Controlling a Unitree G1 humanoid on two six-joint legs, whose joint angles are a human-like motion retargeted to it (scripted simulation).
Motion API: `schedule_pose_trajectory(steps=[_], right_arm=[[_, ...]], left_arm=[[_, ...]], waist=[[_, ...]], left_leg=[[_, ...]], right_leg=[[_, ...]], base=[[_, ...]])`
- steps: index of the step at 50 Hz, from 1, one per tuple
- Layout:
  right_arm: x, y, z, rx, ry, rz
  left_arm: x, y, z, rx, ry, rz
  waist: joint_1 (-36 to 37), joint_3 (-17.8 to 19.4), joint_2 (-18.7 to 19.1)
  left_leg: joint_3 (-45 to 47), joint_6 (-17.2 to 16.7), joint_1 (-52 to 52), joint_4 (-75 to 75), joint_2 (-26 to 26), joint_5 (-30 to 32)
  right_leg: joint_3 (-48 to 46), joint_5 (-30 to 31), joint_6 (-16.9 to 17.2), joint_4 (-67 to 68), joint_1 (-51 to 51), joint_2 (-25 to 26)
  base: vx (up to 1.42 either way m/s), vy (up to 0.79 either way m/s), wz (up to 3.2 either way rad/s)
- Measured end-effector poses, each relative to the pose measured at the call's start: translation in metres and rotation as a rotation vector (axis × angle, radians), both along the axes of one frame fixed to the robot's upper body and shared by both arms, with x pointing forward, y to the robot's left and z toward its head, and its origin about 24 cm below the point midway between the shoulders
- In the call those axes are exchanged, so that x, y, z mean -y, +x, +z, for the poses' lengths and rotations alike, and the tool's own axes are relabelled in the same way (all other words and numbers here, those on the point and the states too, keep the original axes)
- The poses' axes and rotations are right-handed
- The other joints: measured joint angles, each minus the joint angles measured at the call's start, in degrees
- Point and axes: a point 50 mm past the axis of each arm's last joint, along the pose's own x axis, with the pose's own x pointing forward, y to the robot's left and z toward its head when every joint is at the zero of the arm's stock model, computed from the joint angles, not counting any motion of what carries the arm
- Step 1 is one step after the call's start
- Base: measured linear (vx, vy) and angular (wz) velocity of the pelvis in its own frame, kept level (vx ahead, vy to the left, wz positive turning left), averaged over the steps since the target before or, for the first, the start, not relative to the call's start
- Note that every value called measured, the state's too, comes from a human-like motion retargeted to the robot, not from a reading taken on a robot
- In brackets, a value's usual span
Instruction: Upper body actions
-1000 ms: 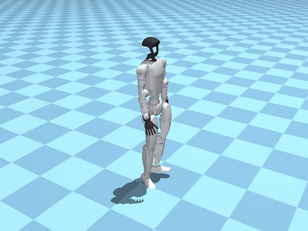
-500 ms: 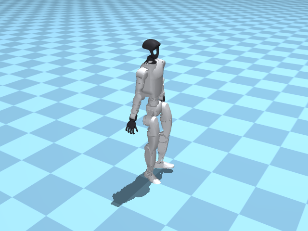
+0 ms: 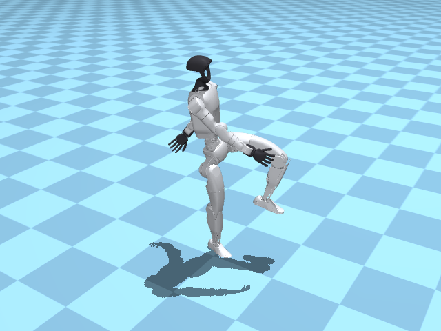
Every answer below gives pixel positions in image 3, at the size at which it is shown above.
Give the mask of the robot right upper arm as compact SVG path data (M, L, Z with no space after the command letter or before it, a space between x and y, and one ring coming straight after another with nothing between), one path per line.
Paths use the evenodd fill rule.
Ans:
M214 117L206 109L205 104L197 96L193 97L188 105L188 110L198 117L216 136L215 129L217 126L223 126L227 130L227 125L223 122L216 123Z

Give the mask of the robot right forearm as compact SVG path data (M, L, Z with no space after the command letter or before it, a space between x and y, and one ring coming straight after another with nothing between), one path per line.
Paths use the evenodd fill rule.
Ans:
M246 144L239 140L239 138L236 137L233 132L228 132L223 126L217 126L215 133L222 141L230 144L232 147L235 147L237 151L243 152L247 155L251 154L253 148L246 146Z

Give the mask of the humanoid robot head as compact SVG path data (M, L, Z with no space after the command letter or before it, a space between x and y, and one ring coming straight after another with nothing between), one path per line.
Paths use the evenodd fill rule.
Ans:
M191 57L186 65L187 70L189 71L196 71L201 74L201 78L198 78L196 80L195 86L192 89L192 92L195 92L199 87L204 87L202 90L199 91L206 91L209 90L209 86L205 83L209 83L211 79L210 69L209 65L212 62L212 60L208 57L202 56L202 55L196 55ZM207 76L205 76L205 70L207 71Z

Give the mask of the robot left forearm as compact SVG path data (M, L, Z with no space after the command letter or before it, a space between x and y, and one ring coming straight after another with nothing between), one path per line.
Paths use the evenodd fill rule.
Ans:
M192 120L190 120L190 122L187 124L186 129L184 130L184 132L189 135L192 131L194 131L193 126L192 126Z

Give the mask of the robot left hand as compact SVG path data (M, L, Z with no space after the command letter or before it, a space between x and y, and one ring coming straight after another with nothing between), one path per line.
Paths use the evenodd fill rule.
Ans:
M186 128L186 127L185 127ZM185 129L184 129L185 130ZM194 131L192 131L189 135L187 135L185 132L184 132L184 130L182 131L182 134L179 134L173 141L171 141L168 145L170 145L170 144L172 144L173 142L175 142L175 140L177 140L170 148L173 148L177 143L178 143L178 145L172 150L172 151L174 151L175 149L177 149L177 147L179 147L178 148L178 150L175 152L175 153L177 153L181 148L182 148L182 146L184 145L184 147L183 147L183 152L185 151L185 149L186 149L186 146L187 146L187 141L188 141L188 138L194 133Z

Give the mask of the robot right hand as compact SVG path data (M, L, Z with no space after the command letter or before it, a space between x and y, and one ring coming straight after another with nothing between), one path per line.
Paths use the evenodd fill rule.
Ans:
M249 144L246 144L246 146L249 146L250 148L253 148L253 150L252 150L252 152L251 152L250 155L247 155L247 154L245 154L245 153L243 153L243 154L245 154L245 155L247 155L247 156L249 156L249 157L252 157L252 156L253 156L253 158L254 158L258 163L261 163L261 164L264 165L265 167L268 166L268 165L265 164L265 163L271 164L271 161L274 160L274 159L269 158L269 157L275 157L274 154L268 154L268 153L264 152L264 151L272 150L272 148L266 148L266 149L262 149L262 150L259 148L259 149L256 150L256 148L255 148L254 146L251 146L251 145L249 145ZM269 157L267 157L267 156L269 156ZM270 160L270 161L267 161L267 160L265 160L265 159L268 159L268 160ZM264 161L265 163L263 163L262 161Z

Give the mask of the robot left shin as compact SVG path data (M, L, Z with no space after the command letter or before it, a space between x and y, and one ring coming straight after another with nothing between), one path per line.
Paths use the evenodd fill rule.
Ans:
M270 201L270 196L274 193L274 190L279 185L288 165L289 165L289 163L287 165L284 165L281 168L276 168L273 165L271 165L271 167L269 168L269 172L267 174L267 178L266 178L267 185L265 188L265 193L263 195L263 201L266 201L266 202ZM270 196L269 196L269 194L270 194ZM268 198L268 196L269 196L269 198Z

